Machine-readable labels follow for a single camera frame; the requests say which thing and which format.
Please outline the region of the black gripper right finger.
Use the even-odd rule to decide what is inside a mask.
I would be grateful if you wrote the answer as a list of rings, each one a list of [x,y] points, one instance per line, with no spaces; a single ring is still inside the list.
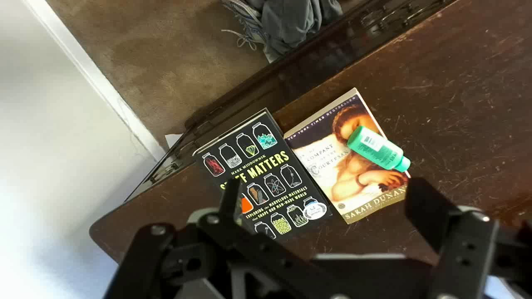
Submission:
[[[406,216],[440,256],[428,297],[481,299],[500,224],[481,211],[463,211],[423,178],[410,181]]]

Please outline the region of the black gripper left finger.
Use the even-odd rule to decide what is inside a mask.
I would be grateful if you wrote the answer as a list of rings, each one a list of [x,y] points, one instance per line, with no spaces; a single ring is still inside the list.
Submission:
[[[187,238],[189,229],[170,223],[147,224],[135,234],[106,299],[177,299],[182,286],[174,286],[165,261]]]

